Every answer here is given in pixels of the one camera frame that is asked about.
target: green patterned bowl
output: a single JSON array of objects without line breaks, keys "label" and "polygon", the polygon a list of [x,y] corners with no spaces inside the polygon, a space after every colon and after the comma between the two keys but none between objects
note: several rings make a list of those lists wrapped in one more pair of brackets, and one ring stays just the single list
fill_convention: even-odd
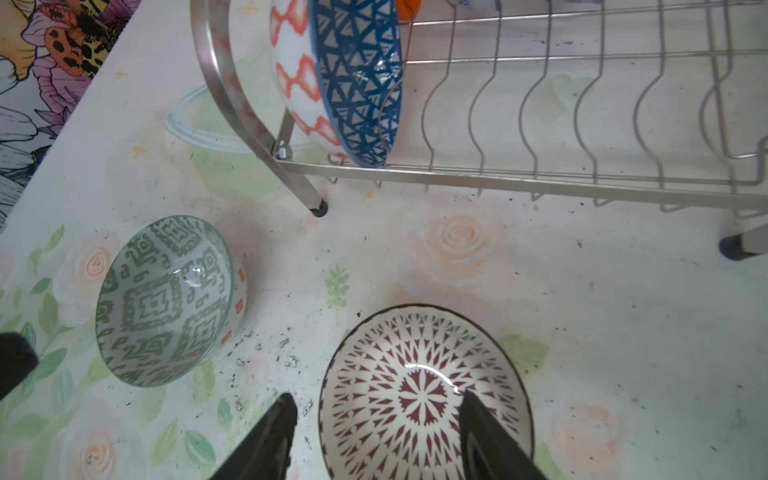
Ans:
[{"label": "green patterned bowl", "polygon": [[208,222],[174,215],[145,227],[99,293],[96,340],[107,367],[133,386],[183,376],[222,340],[234,287],[229,247]]}]

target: ceramic bowl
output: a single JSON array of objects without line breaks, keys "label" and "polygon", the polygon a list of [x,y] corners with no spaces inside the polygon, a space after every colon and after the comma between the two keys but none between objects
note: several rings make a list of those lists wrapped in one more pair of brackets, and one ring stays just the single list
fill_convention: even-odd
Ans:
[{"label": "ceramic bowl", "polygon": [[330,477],[464,478],[458,408],[466,389],[532,458],[525,388],[480,327],[430,305],[369,317],[342,341],[323,380],[319,431]]},{"label": "ceramic bowl", "polygon": [[402,56],[395,0],[272,0],[271,68],[296,125],[362,167],[395,142]]},{"label": "ceramic bowl", "polygon": [[240,322],[245,303],[239,297],[230,316],[235,287],[245,294],[244,271],[208,222],[176,215],[145,227],[101,286],[96,340],[104,362],[133,386],[173,382],[231,336],[225,326]]}]

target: blue patterned bowl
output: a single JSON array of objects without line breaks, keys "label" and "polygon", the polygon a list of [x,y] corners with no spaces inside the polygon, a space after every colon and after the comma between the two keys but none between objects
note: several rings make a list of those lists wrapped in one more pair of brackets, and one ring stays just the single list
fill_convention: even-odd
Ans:
[{"label": "blue patterned bowl", "polygon": [[384,165],[402,103],[395,0],[272,0],[270,37],[278,91],[304,134],[361,167]]}]

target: red patterned bowl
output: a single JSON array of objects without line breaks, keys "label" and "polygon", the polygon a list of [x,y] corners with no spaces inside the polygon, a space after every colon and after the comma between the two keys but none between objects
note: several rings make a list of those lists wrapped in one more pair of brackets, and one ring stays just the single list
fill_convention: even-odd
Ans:
[{"label": "red patterned bowl", "polygon": [[369,317],[337,349],[320,393],[320,442],[331,478],[464,478],[458,408],[466,389],[532,456],[525,388],[480,327],[430,305]]}]

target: dish rack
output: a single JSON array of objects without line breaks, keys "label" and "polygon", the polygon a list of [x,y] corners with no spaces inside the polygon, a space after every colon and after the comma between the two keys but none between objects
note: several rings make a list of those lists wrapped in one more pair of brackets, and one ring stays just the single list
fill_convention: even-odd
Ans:
[{"label": "dish rack", "polygon": [[[272,135],[237,78],[229,6],[191,2],[210,92],[317,216],[328,205],[305,175],[768,212],[762,0],[423,2],[401,25],[403,108],[379,169],[294,155],[287,111]],[[768,227],[726,241],[736,257],[768,253]]]}]

